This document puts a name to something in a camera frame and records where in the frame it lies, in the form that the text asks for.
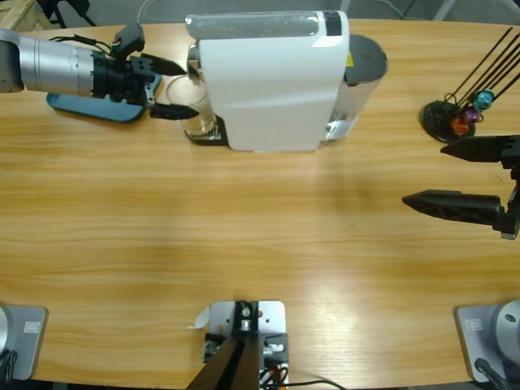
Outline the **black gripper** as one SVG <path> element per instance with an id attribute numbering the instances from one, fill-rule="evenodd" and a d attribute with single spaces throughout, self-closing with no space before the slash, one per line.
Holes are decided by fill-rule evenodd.
<path id="1" fill-rule="evenodd" d="M 181 76 L 187 72 L 176 62 L 142 54 L 140 57 L 131 57 L 133 100 L 142 106 L 151 106 L 149 116 L 158 119 L 182 120 L 198 116 L 198 111 L 185 105 L 155 104 L 153 83 L 158 76 Z"/>
<path id="2" fill-rule="evenodd" d="M 519 136 L 510 136 L 507 142 L 506 136 L 467 137 L 444 146 L 440 152 L 468 162 L 501 162 L 515 182 L 507 209 L 498 196 L 434 189 L 404 196 L 403 203 L 438 219 L 488 225 L 503 239 L 515 240 L 519 232 Z"/>

